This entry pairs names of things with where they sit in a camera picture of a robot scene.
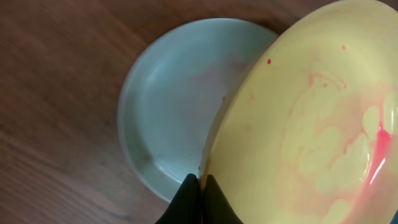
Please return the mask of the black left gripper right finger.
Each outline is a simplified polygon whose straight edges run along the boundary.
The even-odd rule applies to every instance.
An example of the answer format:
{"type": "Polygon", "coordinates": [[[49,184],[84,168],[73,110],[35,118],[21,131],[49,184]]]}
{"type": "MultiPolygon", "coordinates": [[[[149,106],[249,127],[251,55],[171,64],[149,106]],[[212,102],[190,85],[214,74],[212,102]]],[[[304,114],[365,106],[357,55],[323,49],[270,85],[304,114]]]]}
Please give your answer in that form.
{"type": "Polygon", "coordinates": [[[203,224],[243,224],[213,175],[208,175],[206,178],[202,203],[203,224]]]}

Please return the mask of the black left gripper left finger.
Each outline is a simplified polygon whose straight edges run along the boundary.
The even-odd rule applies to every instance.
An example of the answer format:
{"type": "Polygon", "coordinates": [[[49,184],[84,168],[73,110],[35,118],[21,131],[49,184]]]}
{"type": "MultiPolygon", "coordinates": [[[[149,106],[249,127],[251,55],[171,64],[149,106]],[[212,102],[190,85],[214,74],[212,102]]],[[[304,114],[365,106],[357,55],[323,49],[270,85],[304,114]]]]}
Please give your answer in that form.
{"type": "Polygon", "coordinates": [[[200,184],[195,174],[186,176],[155,224],[201,224],[200,184]]]}

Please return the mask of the light blue plate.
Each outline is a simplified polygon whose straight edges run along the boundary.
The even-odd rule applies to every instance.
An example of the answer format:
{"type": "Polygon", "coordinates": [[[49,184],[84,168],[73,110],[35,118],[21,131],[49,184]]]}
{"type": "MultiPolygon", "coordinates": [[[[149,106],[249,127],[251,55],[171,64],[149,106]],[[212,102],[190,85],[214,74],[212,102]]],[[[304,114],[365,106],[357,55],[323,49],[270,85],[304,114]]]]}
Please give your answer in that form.
{"type": "Polygon", "coordinates": [[[169,202],[203,148],[223,102],[277,38],[239,19],[203,19],[151,44],[126,76],[118,134],[126,159],[156,196],[169,202]]]}

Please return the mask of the yellow-green plate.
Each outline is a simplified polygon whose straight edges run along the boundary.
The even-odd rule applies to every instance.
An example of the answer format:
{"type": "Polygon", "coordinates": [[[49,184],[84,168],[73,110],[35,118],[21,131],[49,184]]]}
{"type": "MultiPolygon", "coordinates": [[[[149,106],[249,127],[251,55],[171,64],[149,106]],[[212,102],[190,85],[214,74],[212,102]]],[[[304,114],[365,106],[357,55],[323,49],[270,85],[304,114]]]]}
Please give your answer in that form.
{"type": "Polygon", "coordinates": [[[397,211],[397,11],[337,1],[268,47],[208,136],[243,223],[389,223],[397,211]]]}

